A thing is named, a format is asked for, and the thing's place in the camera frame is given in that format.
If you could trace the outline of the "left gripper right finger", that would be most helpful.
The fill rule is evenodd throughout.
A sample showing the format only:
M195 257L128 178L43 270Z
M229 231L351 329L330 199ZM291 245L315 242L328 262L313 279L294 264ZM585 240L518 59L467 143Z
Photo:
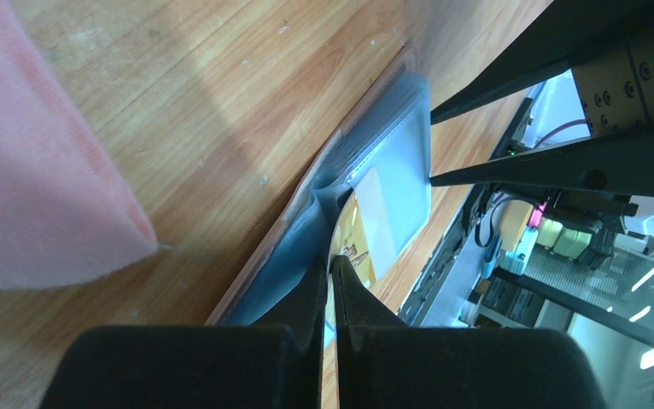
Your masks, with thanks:
M405 324L331 263L343 408L603 408L600 386L567 334L543 329Z

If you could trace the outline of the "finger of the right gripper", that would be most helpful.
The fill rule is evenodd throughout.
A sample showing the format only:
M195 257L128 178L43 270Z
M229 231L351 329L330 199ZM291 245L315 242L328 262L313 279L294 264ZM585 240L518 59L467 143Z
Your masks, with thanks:
M553 1L470 84L431 111L431 124L582 64L653 21L654 1Z
M431 176L434 187L508 183L654 197L654 130L621 131Z

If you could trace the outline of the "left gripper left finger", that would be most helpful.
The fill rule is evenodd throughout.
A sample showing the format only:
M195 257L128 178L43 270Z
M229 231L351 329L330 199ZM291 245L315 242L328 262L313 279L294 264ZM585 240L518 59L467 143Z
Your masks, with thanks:
M107 325L64 354L44 408L317 408L325 261L251 325Z

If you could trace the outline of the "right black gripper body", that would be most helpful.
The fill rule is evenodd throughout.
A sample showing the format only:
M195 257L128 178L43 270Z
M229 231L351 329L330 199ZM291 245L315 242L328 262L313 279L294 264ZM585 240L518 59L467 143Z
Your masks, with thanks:
M654 28L572 68L590 136L654 129Z

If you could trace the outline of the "gold VIP credit card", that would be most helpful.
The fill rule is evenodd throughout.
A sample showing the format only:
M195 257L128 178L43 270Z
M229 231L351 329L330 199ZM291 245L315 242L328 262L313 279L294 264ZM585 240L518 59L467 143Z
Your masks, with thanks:
M371 168L347 196L330 244L330 255L347 256L359 281L369 288L397 257L387 201L376 168Z

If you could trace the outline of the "pink card holder wallet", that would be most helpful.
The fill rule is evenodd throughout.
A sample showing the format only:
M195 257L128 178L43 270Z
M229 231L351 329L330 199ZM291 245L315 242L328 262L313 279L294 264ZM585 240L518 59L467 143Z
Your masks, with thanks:
M427 224L430 168L429 86L408 46L320 149L208 323L249 325L292 291L328 256L350 197L382 277Z

